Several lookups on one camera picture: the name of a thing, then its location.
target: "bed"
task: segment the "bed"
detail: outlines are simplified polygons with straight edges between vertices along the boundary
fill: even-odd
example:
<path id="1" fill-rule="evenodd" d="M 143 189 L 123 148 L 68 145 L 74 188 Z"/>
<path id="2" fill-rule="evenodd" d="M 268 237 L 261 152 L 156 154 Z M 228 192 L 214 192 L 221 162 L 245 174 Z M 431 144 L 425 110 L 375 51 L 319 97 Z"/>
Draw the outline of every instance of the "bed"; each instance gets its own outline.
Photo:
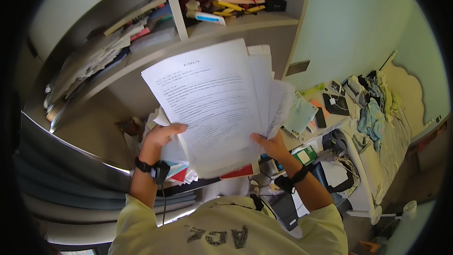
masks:
<path id="1" fill-rule="evenodd" d="M 358 151 L 352 141 L 354 135 L 363 138 L 365 134 L 357 130 L 357 121 L 343 122 L 339 129 L 347 140 L 348 154 L 360 174 L 360 184 L 349 196 L 352 210 L 347 213 L 356 217 L 369 217 L 375 225 L 381 218 L 380 203 L 387 193 L 393 179 L 404 161 L 411 138 L 421 133 L 431 122 L 424 124 L 425 106 L 420 81 L 407 73 L 404 68 L 393 64 L 396 51 L 385 62 L 384 72 L 389 87 L 400 95 L 401 107 L 398 118 L 385 122 L 382 145 L 378 152 L 373 146 Z"/>

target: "yellow sweatshirt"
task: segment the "yellow sweatshirt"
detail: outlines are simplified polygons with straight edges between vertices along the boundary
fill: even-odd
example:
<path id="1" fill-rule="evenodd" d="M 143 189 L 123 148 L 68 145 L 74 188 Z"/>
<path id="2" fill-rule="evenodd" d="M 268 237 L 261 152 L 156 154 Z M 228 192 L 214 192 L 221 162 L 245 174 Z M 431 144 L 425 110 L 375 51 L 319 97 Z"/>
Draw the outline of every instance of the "yellow sweatshirt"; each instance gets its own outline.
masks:
<path id="1" fill-rule="evenodd" d="M 302 239 L 285 232 L 266 207 L 256 211 L 251 198 L 225 196 L 157 228 L 154 211 L 127 195 L 109 254 L 348 253 L 343 223 L 333 204 L 303 216 L 298 224 Z"/>

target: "white charging cable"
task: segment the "white charging cable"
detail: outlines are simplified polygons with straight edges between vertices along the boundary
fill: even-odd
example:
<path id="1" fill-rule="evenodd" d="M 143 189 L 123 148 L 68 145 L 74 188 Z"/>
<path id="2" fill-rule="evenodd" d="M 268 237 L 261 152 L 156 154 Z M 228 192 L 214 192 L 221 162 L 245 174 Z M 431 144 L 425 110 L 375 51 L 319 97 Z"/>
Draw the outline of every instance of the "white charging cable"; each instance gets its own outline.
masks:
<path id="1" fill-rule="evenodd" d="M 331 105 L 336 105 L 337 107 L 339 107 L 339 108 L 342 109 L 342 110 L 349 111 L 348 109 L 345 109 L 345 108 L 343 108 L 343 107 L 337 105 L 337 100 L 338 100 L 339 98 L 334 99 L 334 98 L 332 98 L 332 95 L 331 95 L 331 94 L 328 93 L 328 95 L 329 95 L 329 97 L 330 97 L 329 102 L 330 102 Z"/>

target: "person's left hand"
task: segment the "person's left hand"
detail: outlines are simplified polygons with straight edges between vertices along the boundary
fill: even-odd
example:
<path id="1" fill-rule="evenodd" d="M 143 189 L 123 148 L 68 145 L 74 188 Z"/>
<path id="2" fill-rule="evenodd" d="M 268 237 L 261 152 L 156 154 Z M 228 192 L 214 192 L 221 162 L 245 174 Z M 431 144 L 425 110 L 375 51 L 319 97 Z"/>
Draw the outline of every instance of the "person's left hand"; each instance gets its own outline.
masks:
<path id="1" fill-rule="evenodd" d="M 160 151 L 171 141 L 170 136 L 185 132 L 187 125 L 173 124 L 170 126 L 156 125 L 144 138 L 139 160 L 153 165 L 160 159 Z"/>

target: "hand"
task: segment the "hand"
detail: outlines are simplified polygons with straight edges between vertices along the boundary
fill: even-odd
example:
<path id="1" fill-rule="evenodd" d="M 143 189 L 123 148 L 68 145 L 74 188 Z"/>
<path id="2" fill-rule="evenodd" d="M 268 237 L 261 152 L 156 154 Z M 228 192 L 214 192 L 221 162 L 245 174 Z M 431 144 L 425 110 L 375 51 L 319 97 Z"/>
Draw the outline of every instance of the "hand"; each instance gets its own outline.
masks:
<path id="1" fill-rule="evenodd" d="M 286 150 L 286 146 L 283 142 L 283 137 L 280 130 L 274 138 L 271 138 L 269 140 L 256 133 L 253 133 L 250 138 L 253 140 L 253 142 L 262 146 L 269 157 L 277 160 L 278 162 L 286 159 L 288 156 L 291 156 L 288 150 Z"/>
<path id="2" fill-rule="evenodd" d="M 185 132 L 187 125 L 173 124 L 170 126 L 156 125 L 144 138 L 139 160 L 153 165 L 160 159 L 162 146 L 171 141 L 170 136 Z"/>

